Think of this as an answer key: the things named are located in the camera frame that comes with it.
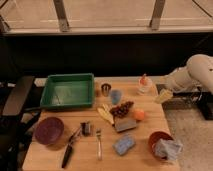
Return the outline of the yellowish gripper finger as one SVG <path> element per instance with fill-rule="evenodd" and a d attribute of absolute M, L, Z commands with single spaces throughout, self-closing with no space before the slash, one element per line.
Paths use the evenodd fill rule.
<path fill-rule="evenodd" d="M 155 98 L 155 102 L 158 104 L 162 104 L 165 101 L 171 99 L 173 97 L 173 93 L 168 89 L 162 89 L 159 95 Z"/>

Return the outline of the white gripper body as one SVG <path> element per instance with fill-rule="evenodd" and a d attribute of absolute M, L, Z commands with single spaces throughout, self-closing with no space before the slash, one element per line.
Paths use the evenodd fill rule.
<path fill-rule="evenodd" d="M 165 76 L 165 86 L 174 93 L 180 93 L 192 88 L 193 80 L 187 68 L 180 67 Z"/>

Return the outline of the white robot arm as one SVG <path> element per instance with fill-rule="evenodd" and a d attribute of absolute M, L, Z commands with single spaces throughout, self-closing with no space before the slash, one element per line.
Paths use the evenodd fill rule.
<path fill-rule="evenodd" d="M 176 68 L 164 77 L 164 85 L 155 98 L 158 104 L 171 99 L 174 93 L 192 90 L 198 85 L 213 94 L 213 57 L 204 54 L 191 56 L 184 67 Z"/>

